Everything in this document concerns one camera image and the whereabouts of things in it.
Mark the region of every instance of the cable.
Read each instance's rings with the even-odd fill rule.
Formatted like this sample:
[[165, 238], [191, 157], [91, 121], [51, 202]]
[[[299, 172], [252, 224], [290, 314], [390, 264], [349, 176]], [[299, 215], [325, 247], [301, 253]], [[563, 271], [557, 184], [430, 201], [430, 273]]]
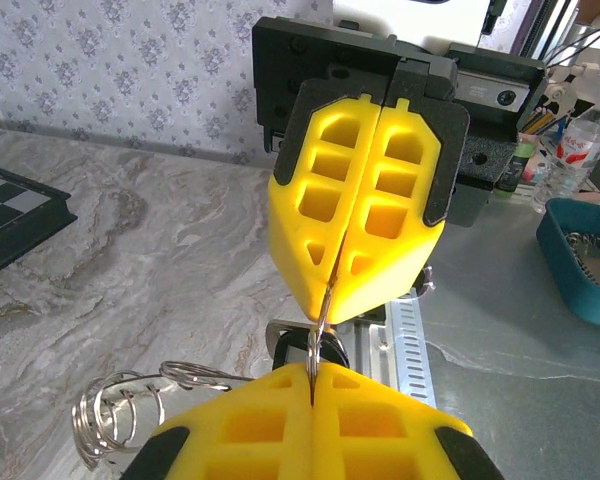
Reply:
[[[591, 32], [589, 35], [587, 35], [587, 37], [593, 35], [594, 33], [598, 33], [600, 32], [600, 29]], [[586, 45], [583, 45], [582, 47], [580, 47], [579, 49], [577, 49], [575, 52], [573, 52], [571, 55], [569, 55], [568, 57], [565, 58], [561, 58], [559, 61], [557, 61], [556, 63], [552, 63], [551, 65], [547, 65], [547, 69], [549, 68], [553, 68], [556, 65], [560, 65], [562, 62], [565, 62], [575, 56], [580, 55], [582, 52], [584, 52], [587, 48], [591, 47], [591, 45], [593, 45], [594, 43], [596, 43], [598, 40], [600, 40], [600, 35], [598, 35], [595, 39], [593, 39], [591, 42], [589, 42]], [[566, 51], [567, 48], [569, 48], [570, 46], [572, 46], [574, 43], [576, 43], [577, 41], [572, 42], [571, 44], [567, 45], [563, 50], [561, 50], [560, 52], [556, 53], [555, 55], [553, 55], [553, 57], [551, 57], [548, 61], [550, 62], [551, 60], [553, 60], [555, 57], [557, 57], [558, 55], [560, 55], [561, 53], [563, 53], [564, 51]]]
[[584, 33], [584, 34], [580, 35], [578, 38], [576, 38], [575, 40], [573, 40], [571, 43], [569, 43], [567, 45], [559, 45], [559, 46], [555, 47], [550, 52], [550, 53], [553, 53], [553, 55], [551, 55], [551, 57], [549, 57], [547, 60], [545, 60], [545, 63], [548, 64], [551, 60], [553, 60], [558, 55], [560, 55], [561, 53], [563, 53], [567, 48], [572, 47], [576, 43], [581, 42], [582, 40], [585, 40], [585, 39], [589, 38], [591, 35], [595, 35], [596, 33], [599, 33], [599, 32], [600, 32], [600, 28], [596, 28], [595, 30], [593, 30], [591, 32]]
[[[597, 28], [589, 33], [585, 33], [584, 35], [580, 35], [578, 38], [576, 38], [574, 41], [572, 41], [571, 43], [567, 44], [567, 45], [562, 45], [561, 47], [559, 47], [559, 50], [555, 53], [553, 53], [553, 55], [551, 55], [551, 57], [549, 57], [545, 63], [547, 65], [549, 65], [549, 63], [555, 59], [556, 57], [558, 57], [559, 55], [561, 55], [562, 53], [564, 53], [568, 48], [573, 47], [576, 43], [581, 42], [583, 40], [586, 40], [587, 38], [591, 37], [592, 35], [595, 35], [597, 33], [600, 33], [600, 28]], [[577, 50], [577, 54], [581, 53], [582, 51], [586, 50], [587, 48], [589, 48], [591, 45], [593, 45], [595, 42], [597, 42], [598, 40], [600, 40], [600, 35], [598, 37], [596, 37], [592, 42], [589, 42], [587, 45], [583, 45], [582, 47], [580, 47], [579, 50]], [[566, 58], [561, 59], [558, 63], [555, 64], [551, 64], [550, 66], [548, 66], [547, 68], [551, 68], [554, 67], [555, 65], [558, 65], [559, 63], [564, 62], [565, 60], [567, 60]]]

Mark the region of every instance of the teal tray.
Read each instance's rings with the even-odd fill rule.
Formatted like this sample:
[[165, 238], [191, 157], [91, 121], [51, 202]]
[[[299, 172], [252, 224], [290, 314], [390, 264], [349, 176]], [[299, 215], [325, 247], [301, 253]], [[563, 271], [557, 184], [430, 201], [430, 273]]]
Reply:
[[600, 206], [554, 198], [547, 202], [536, 238], [547, 259], [562, 300], [581, 319], [600, 325], [600, 287], [582, 271], [565, 235], [600, 237]]

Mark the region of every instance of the screw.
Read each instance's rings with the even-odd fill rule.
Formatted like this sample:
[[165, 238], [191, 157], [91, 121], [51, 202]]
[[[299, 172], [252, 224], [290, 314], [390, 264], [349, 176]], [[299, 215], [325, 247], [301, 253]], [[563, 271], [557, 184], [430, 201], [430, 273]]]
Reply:
[[300, 91], [300, 82], [298, 80], [290, 78], [287, 82], [287, 90], [289, 90], [289, 92], [293, 94], [298, 93]]
[[498, 94], [498, 103], [503, 107], [511, 105], [516, 99], [516, 93], [512, 90], [504, 90]]
[[289, 48], [296, 55], [302, 55], [307, 51], [307, 44], [302, 37], [293, 37], [289, 42]]

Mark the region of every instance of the gray marble surface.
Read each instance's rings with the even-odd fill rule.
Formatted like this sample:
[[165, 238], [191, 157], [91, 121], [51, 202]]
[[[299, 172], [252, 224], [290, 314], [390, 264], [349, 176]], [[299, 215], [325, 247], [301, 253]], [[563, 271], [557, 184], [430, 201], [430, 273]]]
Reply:
[[270, 370], [265, 324], [300, 312], [267, 254], [269, 172], [5, 131], [0, 167], [78, 216], [0, 272], [0, 479], [107, 478], [69, 422], [95, 376]]
[[447, 225], [422, 299], [438, 408], [465, 420], [507, 480], [600, 480], [600, 327], [562, 302], [529, 199]]

